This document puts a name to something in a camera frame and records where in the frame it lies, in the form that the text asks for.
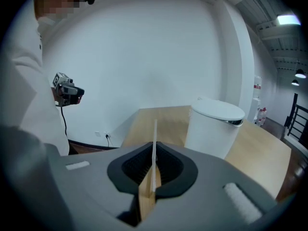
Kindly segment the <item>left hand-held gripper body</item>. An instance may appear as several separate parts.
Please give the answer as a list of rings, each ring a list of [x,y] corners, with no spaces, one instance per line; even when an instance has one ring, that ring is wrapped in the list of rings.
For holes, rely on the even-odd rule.
[[[73,99],[77,97],[77,87],[73,83],[73,79],[69,78],[64,73],[57,72],[52,84],[57,99],[57,107],[64,107],[73,104]]]

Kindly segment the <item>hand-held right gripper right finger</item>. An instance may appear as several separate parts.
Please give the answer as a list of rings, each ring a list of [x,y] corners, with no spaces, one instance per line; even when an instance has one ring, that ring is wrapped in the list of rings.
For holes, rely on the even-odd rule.
[[[263,214],[276,206],[274,198],[252,178],[227,161],[168,143],[162,146],[194,161],[195,183],[183,195],[159,199],[140,231],[239,231],[247,224],[224,190],[235,183]]]

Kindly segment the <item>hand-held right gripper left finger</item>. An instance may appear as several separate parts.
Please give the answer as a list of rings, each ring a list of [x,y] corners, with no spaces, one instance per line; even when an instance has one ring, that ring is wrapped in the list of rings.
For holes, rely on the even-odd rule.
[[[62,157],[51,144],[16,128],[0,129],[0,166],[21,205],[24,231],[152,231],[138,196],[107,176],[107,153]]]

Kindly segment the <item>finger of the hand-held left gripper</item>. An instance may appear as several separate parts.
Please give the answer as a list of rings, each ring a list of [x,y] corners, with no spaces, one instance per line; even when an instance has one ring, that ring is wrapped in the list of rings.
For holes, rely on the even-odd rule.
[[[84,95],[85,91],[82,88],[76,88],[77,94],[75,97],[75,103],[80,103],[82,96]]]

